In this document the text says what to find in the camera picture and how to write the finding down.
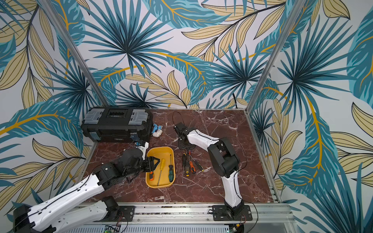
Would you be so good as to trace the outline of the yellow handle screwdriver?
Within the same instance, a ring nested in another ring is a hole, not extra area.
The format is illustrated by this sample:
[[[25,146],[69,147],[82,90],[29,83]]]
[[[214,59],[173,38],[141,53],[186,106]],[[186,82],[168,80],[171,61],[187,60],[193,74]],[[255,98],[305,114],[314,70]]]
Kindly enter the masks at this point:
[[[161,160],[161,165],[160,165],[160,172],[159,172],[159,177],[158,177],[157,185],[159,185],[159,183],[160,183],[160,179],[161,179],[162,171],[163,171],[163,169],[164,169],[164,167],[165,167],[165,162],[166,162],[166,160],[165,160],[164,158],[162,158],[162,160]]]

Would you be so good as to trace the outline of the yellow plastic storage box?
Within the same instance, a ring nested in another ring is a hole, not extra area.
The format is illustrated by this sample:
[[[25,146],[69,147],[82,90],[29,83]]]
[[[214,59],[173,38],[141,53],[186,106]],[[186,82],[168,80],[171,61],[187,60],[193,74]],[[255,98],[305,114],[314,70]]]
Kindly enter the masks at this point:
[[[169,164],[170,164],[170,155],[173,156],[173,166],[174,166],[174,180],[173,182],[170,183],[168,175],[169,175]],[[176,172],[175,172],[175,161],[174,161],[174,151],[171,147],[156,147],[152,148],[147,152],[146,157],[148,156],[154,156],[156,158],[160,159],[160,163],[155,169],[154,173],[154,180],[150,181],[149,180],[149,172],[146,173],[145,179],[146,179],[146,184],[150,188],[165,188],[165,187],[170,187],[174,182],[176,178]],[[159,177],[159,172],[160,172],[160,165],[161,165],[161,160],[164,158],[166,160],[165,162],[165,167],[162,171],[161,179],[159,185],[157,185],[158,182],[158,177]]]

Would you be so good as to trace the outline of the green black screwdriver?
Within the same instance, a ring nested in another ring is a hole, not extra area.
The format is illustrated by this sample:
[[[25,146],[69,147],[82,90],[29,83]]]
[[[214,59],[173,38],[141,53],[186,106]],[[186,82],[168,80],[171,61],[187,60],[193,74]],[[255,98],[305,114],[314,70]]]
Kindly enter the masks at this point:
[[[170,183],[173,182],[173,180],[174,180],[174,170],[173,169],[174,169],[174,166],[173,166],[173,156],[170,155],[169,175],[168,175]]]

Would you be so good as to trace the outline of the black yellow-capped screwdriver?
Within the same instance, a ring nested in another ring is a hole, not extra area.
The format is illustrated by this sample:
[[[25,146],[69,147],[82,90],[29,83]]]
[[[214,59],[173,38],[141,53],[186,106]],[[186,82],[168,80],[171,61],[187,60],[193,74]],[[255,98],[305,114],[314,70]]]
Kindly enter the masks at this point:
[[[186,157],[187,157],[187,156],[186,156],[186,154],[184,153],[184,154],[182,155],[182,168],[183,168],[183,171],[182,171],[182,183],[184,183],[184,174],[185,174],[185,167],[186,167],[186,160],[187,160]]]

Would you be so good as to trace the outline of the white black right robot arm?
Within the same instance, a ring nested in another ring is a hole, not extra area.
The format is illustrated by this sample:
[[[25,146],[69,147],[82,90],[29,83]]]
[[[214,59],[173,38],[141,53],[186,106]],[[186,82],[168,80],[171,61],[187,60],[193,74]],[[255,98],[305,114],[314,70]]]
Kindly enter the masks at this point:
[[[244,204],[238,182],[239,157],[227,138],[208,136],[198,129],[188,128],[183,123],[174,126],[179,148],[184,150],[199,147],[208,152],[214,171],[221,177],[224,188],[224,204],[214,205],[209,211],[215,221],[251,221],[252,212]]]

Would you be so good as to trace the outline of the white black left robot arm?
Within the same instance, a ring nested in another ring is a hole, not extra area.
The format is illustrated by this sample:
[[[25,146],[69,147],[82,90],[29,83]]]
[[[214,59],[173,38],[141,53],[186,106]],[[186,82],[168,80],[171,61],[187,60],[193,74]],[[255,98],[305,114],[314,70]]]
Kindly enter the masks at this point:
[[[160,159],[147,157],[142,148],[124,150],[117,159],[98,165],[85,179],[59,195],[13,212],[14,233],[62,233],[94,221],[121,219],[124,214],[115,199],[105,197],[90,206],[75,207],[109,188],[135,179],[142,172],[153,172]]]

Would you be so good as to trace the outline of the black yellow-striped screwdriver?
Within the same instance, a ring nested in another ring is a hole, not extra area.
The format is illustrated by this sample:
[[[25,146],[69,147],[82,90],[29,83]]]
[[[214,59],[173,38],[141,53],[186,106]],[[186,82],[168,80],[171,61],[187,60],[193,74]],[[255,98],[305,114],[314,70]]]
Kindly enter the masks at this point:
[[[197,168],[200,170],[200,171],[204,171],[204,168],[202,167],[202,165],[198,162],[198,160],[194,159],[192,156],[191,156],[194,164],[197,166]]]

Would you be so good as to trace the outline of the black yellow-dotted screwdriver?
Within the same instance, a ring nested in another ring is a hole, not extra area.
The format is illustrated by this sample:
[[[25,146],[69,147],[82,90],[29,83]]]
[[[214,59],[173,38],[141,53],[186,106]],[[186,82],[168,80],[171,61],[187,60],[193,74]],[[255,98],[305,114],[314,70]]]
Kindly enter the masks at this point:
[[[186,177],[189,177],[189,175],[190,175],[190,166],[189,166],[188,150],[186,150],[185,174],[186,174]]]

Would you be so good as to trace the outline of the blue white small object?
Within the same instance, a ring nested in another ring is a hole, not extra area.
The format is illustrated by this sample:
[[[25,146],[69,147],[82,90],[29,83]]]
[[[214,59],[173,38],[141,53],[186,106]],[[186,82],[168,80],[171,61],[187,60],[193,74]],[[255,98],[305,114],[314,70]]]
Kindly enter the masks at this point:
[[[160,137],[163,133],[163,127],[161,125],[154,124],[152,130],[153,137]]]

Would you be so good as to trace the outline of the black plastic toolbox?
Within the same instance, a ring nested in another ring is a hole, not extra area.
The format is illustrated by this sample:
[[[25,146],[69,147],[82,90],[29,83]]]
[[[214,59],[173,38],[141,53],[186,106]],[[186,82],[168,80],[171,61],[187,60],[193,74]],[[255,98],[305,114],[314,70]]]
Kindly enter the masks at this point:
[[[95,142],[149,142],[153,115],[145,108],[94,107],[85,115],[83,134]]]

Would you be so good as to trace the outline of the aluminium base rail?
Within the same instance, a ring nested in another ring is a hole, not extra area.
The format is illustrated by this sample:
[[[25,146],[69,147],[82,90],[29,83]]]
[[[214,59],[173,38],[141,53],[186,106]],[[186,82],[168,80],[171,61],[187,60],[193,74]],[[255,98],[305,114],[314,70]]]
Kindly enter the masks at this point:
[[[238,220],[216,216],[217,203],[119,203],[133,207],[121,221],[93,222],[75,233],[298,233],[285,203],[247,203]]]

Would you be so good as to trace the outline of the aluminium left corner post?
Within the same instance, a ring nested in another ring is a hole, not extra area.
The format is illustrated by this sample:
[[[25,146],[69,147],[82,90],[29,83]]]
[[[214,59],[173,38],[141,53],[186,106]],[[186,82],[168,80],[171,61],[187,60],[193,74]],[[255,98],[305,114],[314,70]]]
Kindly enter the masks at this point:
[[[75,62],[81,68],[83,74],[91,84],[92,89],[96,92],[98,99],[100,100],[101,106],[109,107],[110,105],[107,102],[106,97],[102,94],[97,82],[95,81],[92,73],[89,70],[89,67],[86,65],[82,55],[80,54],[75,42],[73,41],[70,33],[66,29],[66,26],[63,25],[63,20],[58,16],[55,8],[53,7],[51,1],[40,0],[42,8],[46,11],[47,16],[51,20],[52,24],[55,26],[57,32],[62,37],[65,42],[67,49],[71,52]]]

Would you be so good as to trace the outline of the aluminium corner post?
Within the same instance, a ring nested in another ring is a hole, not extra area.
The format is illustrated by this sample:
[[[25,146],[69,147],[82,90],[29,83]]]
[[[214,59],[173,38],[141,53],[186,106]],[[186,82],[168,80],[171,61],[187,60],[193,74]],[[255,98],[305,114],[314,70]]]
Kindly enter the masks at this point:
[[[271,53],[271,56],[269,57],[269,60],[266,64],[266,67],[264,68],[262,74],[261,74],[261,77],[259,79],[259,81],[257,82],[257,85],[255,87],[255,90],[250,98],[250,101],[248,103],[248,106],[246,107],[245,109],[245,113],[246,115],[249,115],[252,111],[252,109],[254,108],[254,104],[256,102],[256,100],[258,99],[259,95],[260,95],[260,92],[266,82],[266,79],[268,78],[268,75],[270,74],[270,70],[276,60],[276,57],[280,54],[282,48],[283,48],[283,45],[284,43],[286,42],[286,39],[288,37],[288,35],[290,34],[291,30],[292,30],[292,27],[293,25],[295,24],[299,14],[301,13],[301,10],[302,10],[302,7],[304,6],[305,4],[305,0],[302,0],[302,1],[296,1],[294,3],[294,7],[292,8],[290,14],[289,14],[289,17],[287,18],[287,21],[284,25],[284,29],[282,31],[282,33],[279,35],[279,38],[274,46],[274,49]]]
[[[75,62],[81,68],[83,74],[91,84],[92,89],[96,92],[98,99],[100,100],[101,106],[109,107],[110,105],[107,102],[106,97],[102,94],[97,82],[95,81],[92,73],[89,70],[89,67],[86,65],[82,55],[80,54],[75,42],[73,41],[70,33],[66,29],[66,26],[63,25],[63,20],[58,16],[55,8],[53,7],[51,1],[40,0],[42,8],[46,11],[47,16],[51,20],[52,24],[55,26],[57,32],[62,37],[65,42],[67,49],[71,52]]]

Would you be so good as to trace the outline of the aluminium right corner post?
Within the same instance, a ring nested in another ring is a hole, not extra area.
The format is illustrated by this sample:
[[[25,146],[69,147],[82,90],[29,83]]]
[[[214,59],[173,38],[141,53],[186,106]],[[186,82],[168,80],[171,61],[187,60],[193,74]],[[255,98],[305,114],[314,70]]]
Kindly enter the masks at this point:
[[[289,14],[289,17],[287,18],[287,21],[284,25],[284,29],[282,31],[282,33],[279,35],[279,38],[274,46],[274,49],[271,53],[271,56],[269,57],[269,60],[266,64],[266,67],[264,68],[262,74],[261,74],[261,77],[259,79],[259,81],[257,82],[257,85],[255,87],[255,90],[250,98],[250,101],[248,103],[248,106],[246,107],[245,109],[245,113],[246,115],[249,115],[252,111],[252,109],[254,108],[254,104],[256,102],[256,100],[258,99],[259,95],[260,95],[260,92],[266,82],[266,79],[268,78],[268,75],[270,74],[270,70],[276,60],[276,57],[280,54],[282,48],[283,48],[283,45],[284,43],[286,42],[286,39],[288,37],[288,35],[290,34],[291,30],[292,30],[292,27],[293,25],[295,24],[299,14],[301,13],[301,10],[302,10],[302,7],[304,6],[305,4],[305,0],[302,0],[302,1],[296,1],[294,3],[294,7],[292,8],[290,14]]]

